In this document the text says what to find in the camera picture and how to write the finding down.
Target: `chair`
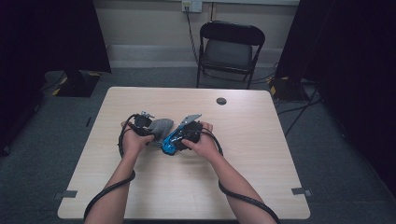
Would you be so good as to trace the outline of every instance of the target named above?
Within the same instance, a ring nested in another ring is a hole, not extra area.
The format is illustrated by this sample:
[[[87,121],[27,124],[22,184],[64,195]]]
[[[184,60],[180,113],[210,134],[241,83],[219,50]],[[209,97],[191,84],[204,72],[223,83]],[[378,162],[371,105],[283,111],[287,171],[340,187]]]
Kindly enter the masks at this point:
[[[200,85],[201,69],[229,72],[247,77],[250,88],[256,62],[265,41],[264,33],[252,25],[210,21],[200,30],[200,48],[196,88]],[[253,46],[257,47],[253,56]]]

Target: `light wood table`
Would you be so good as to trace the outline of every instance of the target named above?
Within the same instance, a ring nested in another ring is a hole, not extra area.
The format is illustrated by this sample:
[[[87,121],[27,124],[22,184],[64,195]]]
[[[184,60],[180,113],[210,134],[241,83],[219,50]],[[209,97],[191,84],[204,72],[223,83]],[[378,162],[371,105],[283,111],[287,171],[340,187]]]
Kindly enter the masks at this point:
[[[226,105],[218,105],[223,97]],[[208,89],[114,87],[93,124],[63,198],[61,218],[83,218],[120,162],[120,123],[142,110],[155,119],[172,119],[173,129],[191,114],[214,125],[224,157],[243,175],[279,218],[305,219],[310,211],[269,92]],[[168,156],[146,148],[135,166],[125,218],[235,219],[210,164],[191,150]]]

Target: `carpeted floor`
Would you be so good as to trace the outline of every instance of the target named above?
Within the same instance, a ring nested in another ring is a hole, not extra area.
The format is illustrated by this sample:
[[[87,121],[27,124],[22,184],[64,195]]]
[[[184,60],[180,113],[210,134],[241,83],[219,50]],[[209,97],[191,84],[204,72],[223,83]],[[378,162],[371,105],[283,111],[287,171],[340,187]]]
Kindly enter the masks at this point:
[[[273,72],[272,68],[258,68],[254,79]],[[48,84],[61,74],[47,73]],[[67,188],[108,88],[194,88],[195,78],[193,67],[114,68],[113,74],[103,74],[91,98],[51,96],[56,86],[46,90],[40,109],[11,144],[11,154],[0,158],[0,223],[81,223],[58,218],[61,201],[53,196]],[[244,89],[246,85],[211,77],[204,77],[203,83],[227,89]],[[258,83],[251,89],[268,91],[268,86]],[[305,89],[311,95],[314,86],[306,85]],[[275,101],[278,112],[301,105],[304,103]],[[299,112],[279,115],[285,131]],[[282,223],[396,223],[394,198],[366,160],[342,136],[337,119],[322,103],[309,106],[294,124],[287,141],[302,185],[313,193],[307,197],[311,217],[282,220]]]

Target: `person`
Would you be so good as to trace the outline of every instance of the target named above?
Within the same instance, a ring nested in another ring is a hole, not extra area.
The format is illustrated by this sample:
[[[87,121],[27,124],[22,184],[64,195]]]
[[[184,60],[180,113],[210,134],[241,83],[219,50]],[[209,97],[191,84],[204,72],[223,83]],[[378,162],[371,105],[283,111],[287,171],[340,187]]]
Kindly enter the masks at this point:
[[[206,122],[201,122],[201,124],[203,125],[204,132],[207,132],[206,130],[212,132],[212,124]],[[139,136],[133,130],[124,133],[122,142],[124,155],[105,188],[131,176],[139,153],[144,150],[146,143],[152,141],[153,138],[153,135]],[[224,188],[263,203],[262,198],[256,190],[219,154],[216,144],[211,137],[201,134],[200,140],[196,144],[187,139],[183,139],[182,143],[209,161]],[[129,187],[130,183],[127,183],[106,194],[92,207],[84,223],[122,223]],[[239,223],[276,223],[267,212],[261,210],[259,207],[230,196],[226,197]]]

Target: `forearm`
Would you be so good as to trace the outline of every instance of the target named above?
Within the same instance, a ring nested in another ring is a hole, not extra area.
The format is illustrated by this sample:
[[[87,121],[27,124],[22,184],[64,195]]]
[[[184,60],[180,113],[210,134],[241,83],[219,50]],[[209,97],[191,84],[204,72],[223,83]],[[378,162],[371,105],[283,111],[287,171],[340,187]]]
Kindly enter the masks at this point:
[[[124,155],[105,188],[131,176],[137,160],[137,153]],[[92,207],[85,223],[122,223],[128,198],[130,183],[111,190]]]
[[[212,158],[209,162],[224,188],[263,203],[256,190],[222,156]],[[230,196],[227,196],[227,200],[240,223],[275,223],[268,213],[255,205]]]

